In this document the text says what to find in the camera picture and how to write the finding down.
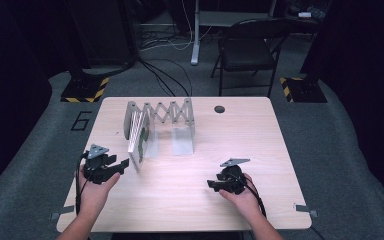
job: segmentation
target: dark background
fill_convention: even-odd
[[[43,1],[0,0],[0,174],[46,109],[48,79],[67,70]],[[177,8],[173,2],[180,1],[164,4]],[[64,1],[46,3],[66,23],[62,31],[79,64],[90,67]],[[384,185],[384,1],[333,1],[303,72],[316,64],[347,109],[369,169]]]

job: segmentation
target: person's right hand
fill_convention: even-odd
[[[244,175],[247,178],[248,186],[252,190],[256,191],[254,185],[251,183],[252,178],[246,173],[244,173]],[[254,194],[252,194],[252,192],[248,188],[245,188],[245,190],[239,195],[236,195],[235,193],[230,193],[223,189],[220,189],[219,194],[225,199],[235,204],[238,211],[246,219],[251,219],[252,216],[255,214],[261,214],[261,210],[260,210],[260,206],[258,205],[257,198],[254,196]]]

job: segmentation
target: cable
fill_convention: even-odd
[[[79,214],[80,212],[80,205],[81,205],[81,200],[82,200],[82,193],[83,193],[83,190],[86,186],[86,183],[89,182],[89,179],[92,177],[94,171],[92,172],[92,174],[90,174],[86,180],[86,182],[83,184],[83,187],[82,189],[80,190],[80,179],[79,179],[79,176],[80,176],[80,164],[82,162],[82,159],[83,158],[86,158],[87,155],[88,155],[89,151],[86,151],[85,153],[83,153],[82,155],[80,155],[80,158],[78,159],[77,161],[77,166],[76,166],[76,215]]]
[[[168,91],[170,91],[170,93],[172,94],[173,97],[175,97],[176,95],[173,93],[173,91],[168,87],[168,85],[165,83],[165,81],[160,77],[160,75],[158,75],[158,73],[157,73],[155,70],[157,70],[158,72],[160,72],[160,73],[166,75],[167,77],[169,77],[171,80],[173,80],[175,83],[177,83],[177,84],[178,84],[178,85],[185,91],[185,93],[186,93],[186,95],[187,95],[188,97],[190,96],[189,93],[188,93],[188,91],[186,90],[186,88],[185,88],[179,81],[177,81],[176,79],[174,79],[172,76],[170,76],[169,74],[167,74],[167,73],[164,72],[163,70],[157,68],[156,66],[154,66],[154,65],[152,65],[152,64],[150,64],[150,63],[144,61],[143,59],[139,59],[138,61],[139,61],[145,68],[147,68],[149,71],[151,71],[151,72],[155,75],[155,77],[157,78],[157,81],[158,81],[159,84],[160,84],[160,83],[163,83],[163,84],[164,84],[164,86],[168,89]],[[160,84],[160,87],[163,89],[163,91],[164,91],[168,96],[170,96],[170,94],[167,93],[167,92],[165,91],[165,89],[161,86],[161,84]]]
[[[317,231],[313,226],[311,226],[310,227],[311,229],[313,229],[313,231],[317,234],[317,235],[319,235],[319,237],[320,237],[320,239],[325,239],[324,237],[323,237],[323,235],[319,232],[319,231]]]
[[[147,51],[147,50],[150,50],[150,49],[154,49],[154,48],[158,48],[158,47],[174,47],[175,49],[177,50],[184,50],[186,49],[191,43],[193,43],[193,41],[191,39],[189,39],[189,42],[186,42],[186,43],[175,43],[174,41],[177,41],[177,40],[182,40],[183,37],[181,37],[178,33],[176,34],[173,34],[172,36],[169,36],[169,37],[161,37],[161,38],[158,38],[158,37],[154,37],[154,39],[150,40],[150,41],[144,41],[142,42],[142,44],[140,45],[140,51]],[[156,45],[156,43],[159,43],[159,42],[169,42],[170,44],[163,44],[163,45]],[[180,46],[180,45],[187,45],[185,46],[184,48],[182,49],[179,49],[179,48],[176,48],[175,46]]]
[[[189,78],[188,73],[186,72],[185,68],[182,65],[180,65],[180,64],[178,64],[178,63],[176,63],[176,62],[174,62],[172,60],[169,60],[169,59],[153,58],[153,59],[148,59],[148,61],[168,61],[168,62],[171,62],[171,63],[177,65],[178,67],[180,67],[183,70],[183,72],[185,73],[186,79],[188,79],[189,88],[190,88],[190,94],[187,93],[187,91],[186,91],[186,89],[184,87],[182,87],[182,88],[183,88],[183,90],[185,90],[187,96],[193,96],[193,94],[192,94],[192,82],[191,82],[191,79]]]
[[[179,50],[179,51],[182,51],[182,50],[185,50],[187,47],[189,47],[189,45],[191,45],[194,41],[193,41],[193,35],[192,35],[192,27],[191,27],[191,23],[189,21],[189,18],[187,16],[187,13],[186,13],[186,7],[185,7],[185,2],[184,0],[182,0],[182,7],[183,7],[183,12],[185,13],[185,17],[186,17],[186,21],[188,23],[188,27],[189,27],[189,33],[190,33],[190,38],[189,38],[189,42],[187,43],[173,43],[171,40],[167,40],[167,42],[169,42],[170,44],[165,44],[165,45],[157,45],[157,46],[153,46],[153,47],[149,47],[149,48],[145,48],[145,49],[141,49],[141,51],[146,51],[146,50],[150,50],[150,49],[154,49],[154,48],[157,48],[157,47],[173,47],[174,49],[176,50]],[[183,48],[177,48],[176,46],[179,46],[179,45],[185,45],[185,47]]]
[[[255,188],[255,191],[250,186],[248,186],[248,184],[246,182],[242,181],[242,179],[236,177],[235,175],[233,175],[230,172],[227,172],[227,174],[229,174],[230,176],[234,177],[237,181],[242,183],[242,185],[244,185],[246,188],[248,188],[248,190],[257,199],[258,205],[260,206],[261,213],[264,215],[264,217],[266,217],[266,210],[264,208],[263,201],[261,200],[260,195],[258,194],[257,188],[255,187],[254,183],[249,178],[245,177],[245,179],[248,180],[252,184],[252,186]]]
[[[154,71],[154,69],[152,69],[150,66],[148,66],[148,63],[143,61],[142,59],[139,59],[139,62],[146,68],[148,69],[150,72],[152,72],[155,77],[157,78],[157,82],[158,84],[160,85],[161,89],[168,95],[170,96],[169,93],[167,93],[167,91],[161,86],[160,82],[162,82],[164,84],[164,86],[166,86],[166,88],[170,91],[170,93],[172,94],[173,97],[175,97],[173,91],[171,91],[171,89],[167,86],[167,84],[164,82],[164,80]]]
[[[220,0],[218,0],[218,2],[217,2],[216,12],[218,12],[219,7],[220,7]],[[202,35],[202,37],[199,38],[200,41],[201,41],[201,39],[203,39],[203,38],[205,37],[205,35],[207,35],[207,33],[211,30],[212,27],[213,27],[213,26],[210,26],[210,27],[208,28],[208,30]]]
[[[155,46],[156,43],[159,42],[170,42],[171,45],[175,44],[173,43],[174,41],[181,40],[183,37],[179,35],[179,33],[168,33],[165,31],[147,31],[142,35],[142,38],[145,38],[141,44],[140,44],[140,49],[141,51],[152,49],[154,47],[158,47],[158,45]],[[171,36],[164,36],[164,37],[158,37],[158,34],[171,34]]]

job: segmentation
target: table top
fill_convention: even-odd
[[[145,158],[139,173],[133,164],[111,190],[93,232],[240,231],[250,226],[235,207],[208,187],[230,158],[249,158],[240,164],[264,203],[267,219],[276,229],[306,229],[306,205],[272,104],[265,97],[192,97],[195,118],[194,153],[171,152],[171,121],[156,124],[158,157]],[[127,102],[143,106],[162,102],[169,106],[181,97],[105,98],[85,150],[92,144],[109,148],[117,163],[128,158],[123,123]],[[224,113],[216,113],[223,106]],[[75,181],[64,206],[74,205]],[[62,214],[57,229],[63,231],[75,213]]]

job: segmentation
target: hand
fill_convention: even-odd
[[[87,182],[84,177],[84,165],[80,166],[79,171],[79,189],[83,188],[83,185]],[[98,218],[102,209],[107,202],[108,193],[111,188],[120,179],[120,173],[115,173],[108,181],[102,184],[95,184],[93,182],[87,182],[82,195],[79,215],[87,215],[88,217]]]
[[[251,183],[252,178],[246,173],[244,173],[244,175],[247,178],[246,181],[248,186],[252,190],[256,191],[254,185]],[[238,209],[238,211],[242,214],[242,216],[244,216],[245,219],[247,219],[248,221],[255,214],[261,215],[261,210],[260,210],[260,206],[258,205],[258,201],[255,198],[254,194],[252,194],[252,192],[248,188],[245,188],[245,190],[239,195],[230,193],[223,189],[220,189],[219,194],[225,199],[235,204],[236,209]]]

